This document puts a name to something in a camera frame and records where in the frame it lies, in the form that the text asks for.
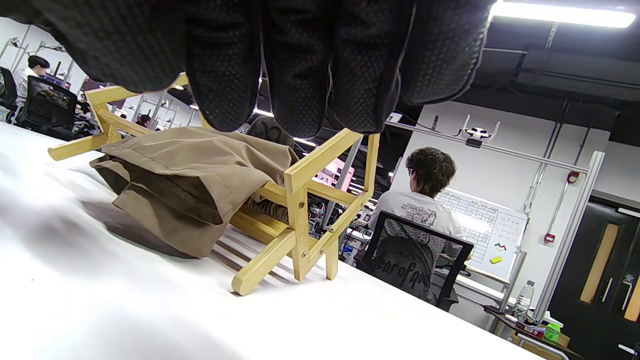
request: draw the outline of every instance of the wooden rack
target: wooden rack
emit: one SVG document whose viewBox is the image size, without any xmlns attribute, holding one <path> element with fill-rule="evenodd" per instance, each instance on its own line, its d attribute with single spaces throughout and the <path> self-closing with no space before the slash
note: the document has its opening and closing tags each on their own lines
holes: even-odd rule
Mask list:
<svg viewBox="0 0 640 360">
<path fill-rule="evenodd" d="M 174 81 L 172 87 L 187 84 L 187 76 L 182 73 Z M 85 94 L 91 104 L 93 114 L 102 128 L 102 133 L 49 148 L 49 155 L 54 160 L 67 159 L 97 150 L 107 143 L 119 141 L 121 137 L 118 129 L 134 136 L 142 136 L 152 132 L 110 113 L 107 107 L 108 102 L 123 100 L 138 94 L 121 86 L 90 90 Z M 202 118 L 202 114 L 200 114 L 200 118 L 203 126 L 209 127 Z M 243 206 L 234 215 L 230 221 L 233 226 L 266 244 L 264 250 L 234 276 L 232 288 L 236 292 L 240 295 L 251 293 L 256 285 L 285 256 L 290 256 L 293 259 L 294 276 L 298 281 L 304 280 L 322 255 L 325 255 L 326 258 L 326 278 L 329 280 L 335 278 L 339 261 L 338 237 L 373 195 L 380 135 L 369 135 L 364 191 L 360 195 L 352 195 L 317 183 L 312 179 L 361 137 L 361 134 L 343 129 L 288 168 L 284 173 L 284 187 L 275 183 L 266 183 L 255 192 L 276 204 L 287 207 L 289 224 L 279 222 L 246 206 Z M 347 210 L 320 240 L 313 239 L 308 235 L 307 192 L 347 206 Z"/>
</svg>

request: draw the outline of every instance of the folded fabric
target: folded fabric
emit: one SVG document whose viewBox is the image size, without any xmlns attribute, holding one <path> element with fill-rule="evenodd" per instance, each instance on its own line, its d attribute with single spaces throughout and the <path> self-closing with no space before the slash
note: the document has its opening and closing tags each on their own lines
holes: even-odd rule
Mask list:
<svg viewBox="0 0 640 360">
<path fill-rule="evenodd" d="M 91 166 L 113 204 L 179 251 L 209 254 L 229 220 L 268 181 L 284 184 L 290 147 L 240 133 L 178 127 L 107 144 Z"/>
</svg>

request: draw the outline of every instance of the white table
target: white table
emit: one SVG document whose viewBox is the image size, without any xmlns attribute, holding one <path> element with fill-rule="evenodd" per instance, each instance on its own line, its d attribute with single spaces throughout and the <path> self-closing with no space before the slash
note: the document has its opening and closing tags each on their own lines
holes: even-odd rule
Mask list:
<svg viewBox="0 0 640 360">
<path fill-rule="evenodd" d="M 0 124 L 0 359 L 539 359 L 345 264 L 296 282 L 287 258 L 238 297 L 260 243 L 231 228 L 233 253 L 185 260 L 114 235 L 151 236 L 110 205 L 99 154 L 56 163 L 58 142 Z"/>
</svg>

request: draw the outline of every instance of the dark door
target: dark door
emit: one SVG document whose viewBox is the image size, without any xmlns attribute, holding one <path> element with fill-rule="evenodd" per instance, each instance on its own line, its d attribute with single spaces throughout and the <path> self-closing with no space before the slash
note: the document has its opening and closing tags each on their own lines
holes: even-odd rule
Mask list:
<svg viewBox="0 0 640 360">
<path fill-rule="evenodd" d="M 627 258 L 618 289 L 609 303 L 609 320 L 603 327 L 598 347 L 600 359 L 631 360 L 632 356 L 619 347 L 633 348 L 640 343 L 640 241 L 637 240 Z"/>
<path fill-rule="evenodd" d="M 622 289 L 638 223 L 635 217 L 593 201 L 582 216 L 549 309 L 564 323 L 569 347 L 584 359 L 603 359 L 599 353 L 605 325 Z"/>
</svg>

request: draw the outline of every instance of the fluorescent light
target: fluorescent light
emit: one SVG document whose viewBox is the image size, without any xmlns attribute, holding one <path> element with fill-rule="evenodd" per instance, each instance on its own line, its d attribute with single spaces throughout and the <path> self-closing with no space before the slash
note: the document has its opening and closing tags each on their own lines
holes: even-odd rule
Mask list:
<svg viewBox="0 0 640 360">
<path fill-rule="evenodd" d="M 636 19 L 632 13 L 612 10 L 570 8 L 527 3 L 505 3 L 498 1 L 491 8 L 490 17 L 504 16 L 520 19 L 568 22 L 570 24 L 604 26 L 606 28 L 627 28 Z"/>
<path fill-rule="evenodd" d="M 305 143 L 307 145 L 317 146 L 315 143 L 312 143 L 309 140 L 305 140 L 305 139 L 301 139 L 301 138 L 293 138 L 293 140 L 296 140 L 297 142 Z"/>
<path fill-rule="evenodd" d="M 260 110 L 258 108 L 253 109 L 253 112 L 256 113 L 256 114 L 273 117 L 273 113 L 270 113 L 270 112 L 264 111 L 264 110 Z"/>
</svg>

